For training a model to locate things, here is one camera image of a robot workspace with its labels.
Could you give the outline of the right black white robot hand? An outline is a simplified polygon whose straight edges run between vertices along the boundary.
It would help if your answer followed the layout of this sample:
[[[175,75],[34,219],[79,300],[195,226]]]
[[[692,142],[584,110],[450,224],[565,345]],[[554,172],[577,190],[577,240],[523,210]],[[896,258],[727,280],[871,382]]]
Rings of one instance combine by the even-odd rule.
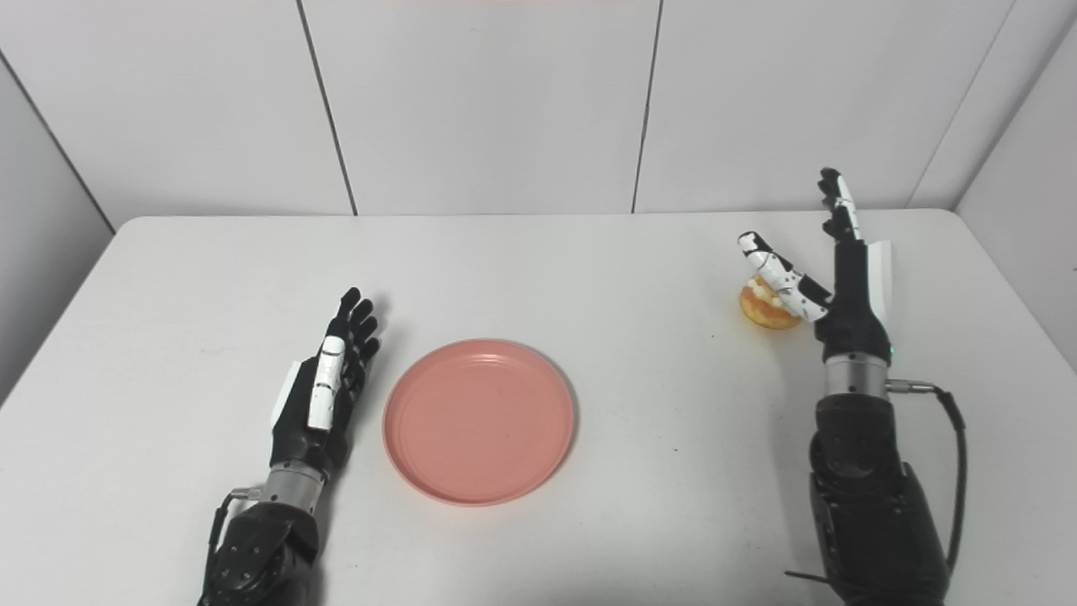
[[[819,189],[830,212],[822,230],[834,242],[833,288],[797,269],[758,231],[744,231],[737,242],[753,273],[740,291],[740,310],[755,325],[771,330],[811,322],[824,360],[861,353],[889,365],[893,349],[872,306],[869,246],[859,231],[857,205],[845,177],[833,167],[820,169]]]

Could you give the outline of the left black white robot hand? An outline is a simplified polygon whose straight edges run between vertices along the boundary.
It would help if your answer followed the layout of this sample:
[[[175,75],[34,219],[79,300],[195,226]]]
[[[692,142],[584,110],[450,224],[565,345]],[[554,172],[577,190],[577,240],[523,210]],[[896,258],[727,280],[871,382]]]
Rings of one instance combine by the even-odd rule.
[[[331,480],[350,453],[356,401],[381,342],[374,304],[345,292],[313,356],[289,370],[274,414],[270,465],[300,463]]]

